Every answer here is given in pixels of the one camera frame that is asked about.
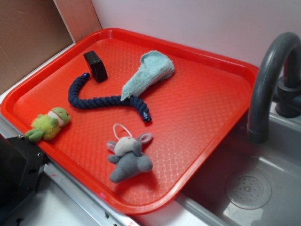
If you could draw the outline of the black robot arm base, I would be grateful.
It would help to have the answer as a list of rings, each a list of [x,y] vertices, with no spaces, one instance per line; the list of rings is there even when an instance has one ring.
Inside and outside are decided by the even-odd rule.
[[[46,155],[23,137],[0,137],[0,223],[38,191]]]

